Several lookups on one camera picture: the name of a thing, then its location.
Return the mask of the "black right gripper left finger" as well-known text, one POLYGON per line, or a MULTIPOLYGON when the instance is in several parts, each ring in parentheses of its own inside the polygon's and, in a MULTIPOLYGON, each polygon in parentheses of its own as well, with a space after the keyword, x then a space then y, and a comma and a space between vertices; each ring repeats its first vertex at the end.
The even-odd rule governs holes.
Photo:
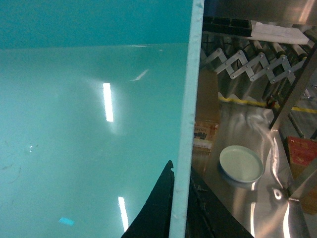
POLYGON ((167 238, 174 190, 173 162, 169 160, 141 211, 123 238, 167 238))

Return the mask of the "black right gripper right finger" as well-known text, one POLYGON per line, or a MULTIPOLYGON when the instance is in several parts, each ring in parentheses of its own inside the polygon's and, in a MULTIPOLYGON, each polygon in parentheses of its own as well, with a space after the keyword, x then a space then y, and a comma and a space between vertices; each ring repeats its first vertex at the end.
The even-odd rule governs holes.
POLYGON ((251 238, 223 203, 191 168, 188 195, 187 238, 251 238))

